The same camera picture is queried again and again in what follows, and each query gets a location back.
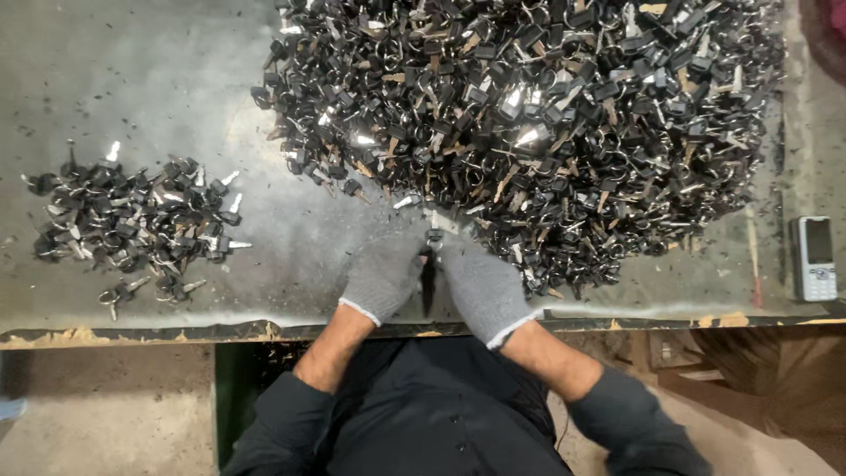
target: black sleeve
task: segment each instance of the black sleeve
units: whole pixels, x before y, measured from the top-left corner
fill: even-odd
[[[330,394],[290,372],[280,375],[256,401],[255,422],[222,474],[307,474],[331,408]]]
[[[573,422],[604,446],[612,476],[707,476],[711,465],[637,379],[605,368],[581,400],[568,405]]]

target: metal work surface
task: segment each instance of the metal work surface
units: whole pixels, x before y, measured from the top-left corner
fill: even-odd
[[[214,334],[223,339],[226,326],[250,321],[270,321],[279,328],[322,324],[337,302],[344,267],[358,246],[381,233],[422,234],[428,227],[419,208],[394,211],[364,177],[359,180],[372,205],[354,197],[331,198],[311,180],[291,175],[278,144],[264,140],[272,113],[255,107],[249,89],[261,78],[256,65],[265,59],[268,40],[279,23],[270,3],[0,0],[0,12],[0,143],[4,145],[0,333],[6,333],[6,340],[15,335],[37,337],[23,329],[222,325],[196,338]],[[800,40],[791,40],[790,45],[791,55],[798,48],[799,56],[788,60],[793,62],[789,74],[814,67],[802,56]],[[547,297],[535,298],[532,304],[551,308],[548,317],[728,316],[740,325],[748,316],[827,315],[824,306],[794,303],[783,222],[783,216],[799,213],[830,214],[836,261],[843,263],[838,259],[844,255],[839,235],[843,216],[834,208],[840,201],[841,192],[835,187],[843,165],[839,155],[821,152],[834,141],[817,140],[835,134],[838,147],[843,145],[843,117],[826,119],[829,132],[813,127],[813,114],[808,112],[812,106],[807,103],[810,96],[821,93],[807,83],[816,77],[821,78],[816,86],[822,86],[827,80],[816,74],[804,84],[789,85],[785,92],[788,124],[783,132],[781,103],[773,101],[767,108],[769,136],[763,150],[767,161],[755,179],[758,201],[752,218],[733,213],[711,224],[686,249],[680,246],[659,258],[627,258],[619,285],[586,290],[581,302]],[[827,94],[844,96],[833,88],[837,86],[830,86]],[[830,103],[843,104],[843,99]],[[836,113],[832,108],[828,107],[829,113]],[[124,304],[120,319],[113,323],[107,307],[96,298],[118,283],[122,277],[118,271],[91,271],[91,262],[69,259],[44,263],[32,255],[35,227],[47,220],[42,210],[46,201],[27,192],[19,175],[57,170],[67,159],[68,139],[76,141],[81,163],[104,157],[111,144],[120,141],[119,160],[129,171],[142,166],[154,169],[157,162],[168,160],[169,152],[204,163],[210,179],[240,169],[229,187],[244,193],[240,209],[244,219],[232,229],[232,238],[254,246],[232,254],[225,266],[194,262],[186,282],[207,279],[208,284],[193,294],[191,302],[175,306],[157,302],[152,290],[142,289]],[[751,223],[763,307],[752,304]],[[567,290],[561,291],[570,297]],[[415,300],[398,321],[459,320],[441,309],[436,305],[423,316]],[[410,334],[420,331],[409,329]],[[162,333],[166,340],[176,337],[171,334]],[[108,338],[117,335],[109,333]],[[249,336],[234,330],[229,337]]]

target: knit glove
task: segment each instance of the knit glove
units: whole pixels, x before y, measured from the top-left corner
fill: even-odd
[[[437,254],[455,307],[488,349],[497,349],[519,326],[535,318],[526,304],[519,271],[477,245],[447,238]]]
[[[376,326],[385,324],[420,283],[420,237],[388,236],[370,241],[355,255],[341,304],[354,307]]]

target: glove cuff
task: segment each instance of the glove cuff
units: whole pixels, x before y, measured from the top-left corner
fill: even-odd
[[[364,309],[362,306],[359,306],[358,304],[350,301],[346,297],[341,297],[340,299],[338,299],[338,304],[346,304],[347,306],[352,307],[356,311],[367,316],[369,320],[373,321],[376,327],[382,327],[382,321],[380,321],[379,318],[377,318],[373,313],[371,313],[367,309]]]
[[[517,322],[497,332],[492,339],[485,343],[485,346],[489,351],[493,351],[498,349],[499,347],[502,347],[503,343],[505,342],[505,338],[508,337],[509,334],[517,330],[517,328],[521,325],[526,324],[527,322],[533,321],[535,319],[535,313],[531,313],[528,316],[518,319]]]

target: mobile phone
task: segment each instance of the mobile phone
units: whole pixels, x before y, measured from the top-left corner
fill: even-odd
[[[794,221],[796,290],[803,301],[831,301],[838,297],[831,222],[826,216],[799,217]]]

